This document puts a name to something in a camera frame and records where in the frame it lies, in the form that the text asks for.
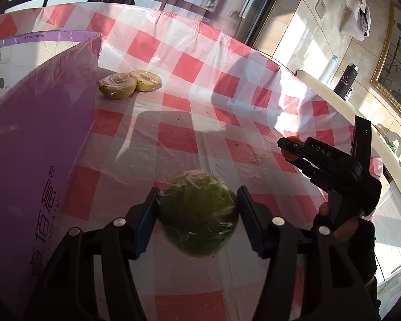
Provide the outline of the right gloved hand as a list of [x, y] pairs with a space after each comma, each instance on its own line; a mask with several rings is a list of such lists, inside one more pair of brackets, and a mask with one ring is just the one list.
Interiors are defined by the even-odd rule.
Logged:
[[[323, 203], [319, 207], [318, 215], [314, 218], [313, 226], [328, 226], [330, 222], [329, 212], [329, 204], [327, 202]], [[367, 290], [377, 294], [375, 226], [373, 223], [354, 217], [341, 225], [333, 234], [347, 253]], [[334, 249], [330, 250], [330, 255], [333, 284], [337, 285], [337, 287], [343, 287], [348, 282], [350, 275], [347, 272], [340, 271], [344, 269], [344, 262], [338, 252]]]

